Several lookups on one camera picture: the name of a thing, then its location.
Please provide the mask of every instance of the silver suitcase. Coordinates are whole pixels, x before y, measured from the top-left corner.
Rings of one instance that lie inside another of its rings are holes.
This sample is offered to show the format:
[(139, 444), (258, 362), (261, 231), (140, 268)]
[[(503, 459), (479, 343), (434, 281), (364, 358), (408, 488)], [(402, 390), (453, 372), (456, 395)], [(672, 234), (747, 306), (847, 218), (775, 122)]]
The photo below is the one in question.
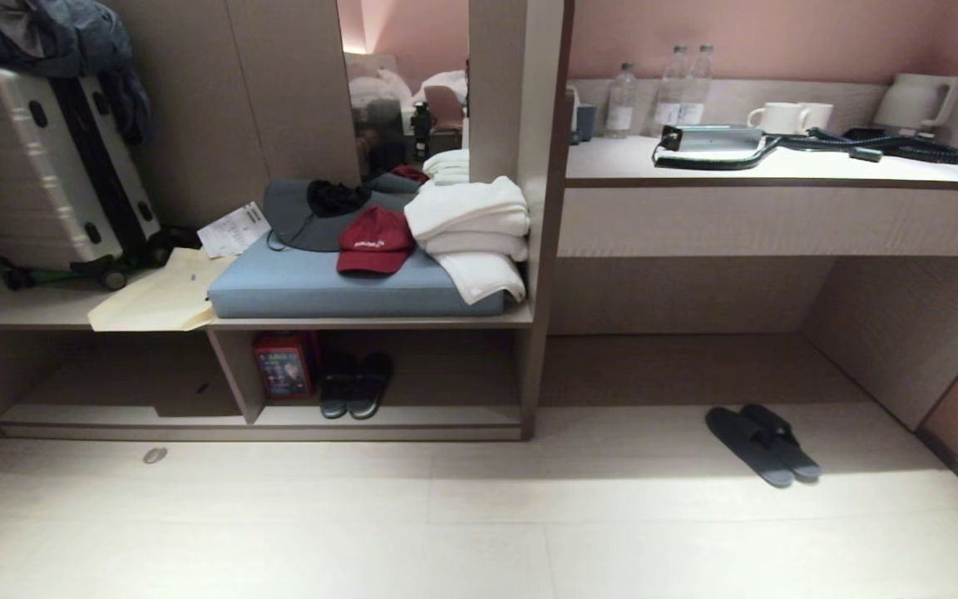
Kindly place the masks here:
[(121, 262), (163, 263), (160, 224), (98, 79), (0, 68), (0, 260), (28, 270), (126, 282)]

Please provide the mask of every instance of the slipper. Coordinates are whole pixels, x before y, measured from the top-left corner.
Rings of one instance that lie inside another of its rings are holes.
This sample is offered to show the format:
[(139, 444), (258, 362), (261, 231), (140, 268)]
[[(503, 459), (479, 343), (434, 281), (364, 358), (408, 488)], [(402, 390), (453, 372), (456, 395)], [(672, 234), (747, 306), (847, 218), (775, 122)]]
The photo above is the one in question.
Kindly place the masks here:
[(357, 384), (357, 358), (333, 354), (324, 361), (320, 384), (320, 414), (328, 420), (346, 416), (346, 404), (354, 397)]
[(347, 404), (350, 416), (368, 420), (379, 412), (379, 403), (394, 376), (394, 360), (388, 354), (368, 354), (357, 370), (353, 398)]
[(801, 443), (793, 436), (793, 428), (778, 414), (761, 405), (750, 404), (742, 408), (742, 416), (756, 422), (771, 435), (771, 452), (796, 478), (813, 483), (822, 475), (822, 467), (802, 451)]
[(734, 452), (742, 462), (756, 471), (764, 481), (779, 488), (793, 484), (793, 474), (768, 450), (771, 435), (759, 424), (725, 407), (714, 407), (704, 416), (716, 438)]

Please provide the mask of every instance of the black hat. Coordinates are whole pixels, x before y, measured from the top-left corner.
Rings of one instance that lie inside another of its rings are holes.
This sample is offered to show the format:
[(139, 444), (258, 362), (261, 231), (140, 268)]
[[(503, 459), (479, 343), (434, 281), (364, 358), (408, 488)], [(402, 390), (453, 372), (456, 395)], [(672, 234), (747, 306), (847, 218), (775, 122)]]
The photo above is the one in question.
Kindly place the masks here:
[(351, 190), (327, 181), (279, 179), (265, 189), (265, 219), (282, 243), (298, 250), (338, 251), (342, 234), (361, 209), (380, 205), (404, 212), (409, 200)]

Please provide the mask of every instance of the mirror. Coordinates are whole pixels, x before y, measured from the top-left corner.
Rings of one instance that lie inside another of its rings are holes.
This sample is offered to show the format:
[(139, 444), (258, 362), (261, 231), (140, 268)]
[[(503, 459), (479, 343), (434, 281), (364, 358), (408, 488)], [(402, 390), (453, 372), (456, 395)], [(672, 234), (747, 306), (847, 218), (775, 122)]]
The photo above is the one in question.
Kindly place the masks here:
[(338, 22), (363, 181), (467, 147), (468, 0), (338, 0)]

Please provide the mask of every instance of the water bottle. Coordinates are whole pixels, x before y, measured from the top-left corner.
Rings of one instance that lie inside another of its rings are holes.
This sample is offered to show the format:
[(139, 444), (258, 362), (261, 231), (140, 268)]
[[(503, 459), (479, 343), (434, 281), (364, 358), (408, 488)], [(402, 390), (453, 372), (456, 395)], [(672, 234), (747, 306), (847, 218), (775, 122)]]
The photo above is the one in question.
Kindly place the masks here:
[(680, 125), (700, 125), (704, 114), (704, 102), (708, 100), (708, 88), (712, 85), (712, 50), (715, 46), (706, 44), (700, 47), (697, 60), (685, 76), (682, 92), (682, 109), (679, 111)]
[(675, 46), (672, 61), (668, 63), (668, 68), (664, 69), (664, 76), (660, 80), (660, 91), (657, 92), (657, 112), (653, 117), (654, 136), (660, 136), (664, 125), (678, 125), (685, 76), (689, 71), (686, 52), (686, 46)]
[(638, 78), (632, 72), (634, 63), (623, 63), (620, 75), (612, 81), (609, 91), (609, 117), (605, 122), (605, 137), (624, 140), (630, 134), (631, 118), (635, 116), (635, 91)]

